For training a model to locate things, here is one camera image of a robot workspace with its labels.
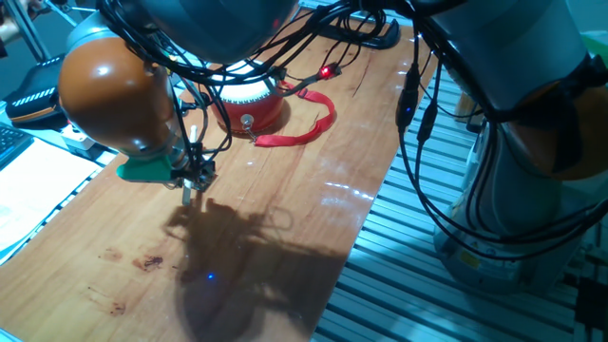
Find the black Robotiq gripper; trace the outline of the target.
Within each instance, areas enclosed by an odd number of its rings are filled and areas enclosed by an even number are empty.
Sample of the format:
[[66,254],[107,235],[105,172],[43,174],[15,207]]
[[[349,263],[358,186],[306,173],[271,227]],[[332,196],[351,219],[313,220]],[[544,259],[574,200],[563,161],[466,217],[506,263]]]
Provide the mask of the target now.
[[216,162],[208,156],[195,155],[182,169],[176,171],[177,178],[169,182],[170,189],[188,187],[206,192],[216,178]]

